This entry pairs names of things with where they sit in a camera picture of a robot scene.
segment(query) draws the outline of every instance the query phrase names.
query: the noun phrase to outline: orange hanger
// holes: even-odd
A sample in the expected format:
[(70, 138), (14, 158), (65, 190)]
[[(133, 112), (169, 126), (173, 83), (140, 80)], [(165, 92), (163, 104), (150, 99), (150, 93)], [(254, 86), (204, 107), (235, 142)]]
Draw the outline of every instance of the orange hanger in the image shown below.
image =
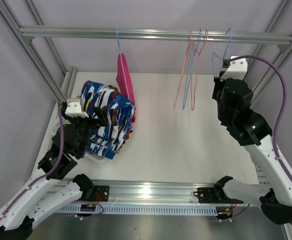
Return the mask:
[(199, 71), (199, 66), (200, 66), (200, 57), (202, 54), (202, 50), (205, 47), (205, 44), (207, 42), (208, 39), (208, 30), (206, 29), (206, 38), (205, 38), (205, 42), (202, 45), (202, 47), (200, 48), (199, 52), (198, 52), (198, 58), (197, 58), (197, 67), (196, 67), (196, 79), (195, 79), (195, 87), (194, 87), (194, 91), (193, 91), (193, 74), (190, 75), (190, 96), (191, 96), (191, 110), (194, 111), (195, 109), (195, 91), (196, 91), (196, 87), (197, 87), (197, 77), (198, 77), (198, 71)]
[(181, 76), (180, 76), (180, 80), (179, 80), (178, 90), (177, 90), (177, 94), (176, 94), (176, 99), (175, 99), (174, 109), (175, 109), (175, 107), (176, 107), (176, 103), (177, 103), (178, 95), (179, 95), (179, 93), (180, 93), (180, 89), (181, 89), (181, 85), (182, 85), (182, 80), (183, 80), (183, 76), (184, 76), (184, 71), (185, 71), (186, 62), (187, 62), (187, 58), (188, 58), (188, 56), (189, 56), (190, 49), (191, 49), (191, 45), (192, 45), (192, 35), (193, 35), (193, 29), (190, 30), (189, 42), (188, 42), (188, 46), (187, 46), (187, 50), (186, 50), (186, 55), (185, 55), (184, 65), (182, 66), (182, 71), (181, 71)]

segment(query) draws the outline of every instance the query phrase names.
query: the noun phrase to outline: blue and white striped fabric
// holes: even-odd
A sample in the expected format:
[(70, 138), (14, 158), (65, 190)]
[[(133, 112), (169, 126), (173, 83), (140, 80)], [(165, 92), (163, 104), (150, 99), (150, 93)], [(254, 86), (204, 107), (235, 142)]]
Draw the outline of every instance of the blue and white striped fabric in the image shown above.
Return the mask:
[(93, 81), (85, 82), (81, 97), (84, 110), (91, 118), (97, 118), (94, 107), (107, 109), (108, 126), (91, 131), (87, 151), (113, 159), (130, 131), (134, 104), (110, 86)]

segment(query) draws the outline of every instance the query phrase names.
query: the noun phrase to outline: gray floor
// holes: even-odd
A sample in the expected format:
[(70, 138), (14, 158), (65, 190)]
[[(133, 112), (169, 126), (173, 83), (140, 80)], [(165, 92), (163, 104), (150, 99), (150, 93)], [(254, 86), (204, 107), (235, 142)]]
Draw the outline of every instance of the gray floor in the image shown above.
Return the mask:
[(213, 217), (102, 215), (84, 221), (54, 215), (29, 240), (286, 240), (284, 227), (250, 208), (233, 222)]

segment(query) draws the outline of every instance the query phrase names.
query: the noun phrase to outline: pink cloth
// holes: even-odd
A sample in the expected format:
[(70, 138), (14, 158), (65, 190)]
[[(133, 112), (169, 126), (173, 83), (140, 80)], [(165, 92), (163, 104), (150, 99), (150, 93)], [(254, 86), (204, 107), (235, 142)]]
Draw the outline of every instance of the pink cloth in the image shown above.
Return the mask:
[[(126, 61), (126, 57), (124, 53), (120, 53), (118, 55), (116, 81), (118, 83), (120, 93), (124, 95), (127, 99), (129, 99), (135, 105), (133, 84), (132, 84), (130, 72), (128, 69), (128, 65), (127, 65), (127, 61)], [(132, 120), (131, 120), (132, 123), (135, 122), (135, 112), (136, 112), (136, 109), (134, 111), (134, 115), (132, 116)]]

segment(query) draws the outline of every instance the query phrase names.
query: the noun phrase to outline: pile of clothes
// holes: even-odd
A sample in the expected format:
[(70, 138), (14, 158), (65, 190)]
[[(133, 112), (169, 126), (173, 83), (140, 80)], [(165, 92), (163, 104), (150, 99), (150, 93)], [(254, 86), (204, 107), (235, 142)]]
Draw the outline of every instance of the pile of clothes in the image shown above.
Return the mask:
[(108, 120), (108, 126), (90, 132), (87, 151), (113, 159), (132, 132), (135, 105), (116, 87), (93, 81), (85, 82), (81, 97), (84, 99), (84, 111), (91, 118), (97, 118), (94, 107), (98, 107), (106, 112)]

